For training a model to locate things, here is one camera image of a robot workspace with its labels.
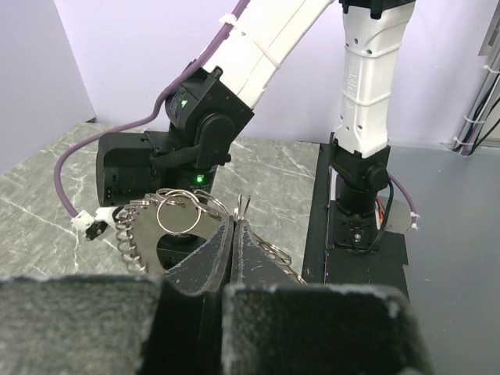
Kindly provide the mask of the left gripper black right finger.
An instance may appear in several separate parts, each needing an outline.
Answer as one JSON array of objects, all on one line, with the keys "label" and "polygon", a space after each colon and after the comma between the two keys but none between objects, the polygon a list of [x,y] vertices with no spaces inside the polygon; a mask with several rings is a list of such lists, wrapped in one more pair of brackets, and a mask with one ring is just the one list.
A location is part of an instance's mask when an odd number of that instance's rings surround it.
[{"label": "left gripper black right finger", "polygon": [[255,246],[248,221],[238,221],[233,273],[223,290],[223,373],[434,373],[416,315],[400,290],[269,281],[248,257]]}]

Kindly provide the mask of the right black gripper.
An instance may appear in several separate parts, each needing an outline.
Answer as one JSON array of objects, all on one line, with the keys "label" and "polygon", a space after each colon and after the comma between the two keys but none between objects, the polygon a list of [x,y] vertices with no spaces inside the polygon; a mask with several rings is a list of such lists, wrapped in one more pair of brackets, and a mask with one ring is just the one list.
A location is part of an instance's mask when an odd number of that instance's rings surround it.
[{"label": "right black gripper", "polygon": [[160,188],[181,187],[178,167],[160,169],[150,160],[151,156],[176,151],[181,145],[177,135],[165,131],[103,135],[98,140],[95,162],[98,204],[123,206]]}]

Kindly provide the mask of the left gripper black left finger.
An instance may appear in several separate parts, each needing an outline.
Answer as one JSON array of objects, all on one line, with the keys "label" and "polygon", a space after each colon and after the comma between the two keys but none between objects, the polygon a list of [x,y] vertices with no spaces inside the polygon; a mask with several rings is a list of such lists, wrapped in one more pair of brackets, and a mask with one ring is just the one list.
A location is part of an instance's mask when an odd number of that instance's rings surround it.
[{"label": "left gripper black left finger", "polygon": [[1,281],[4,374],[219,374],[234,220],[161,276]]}]

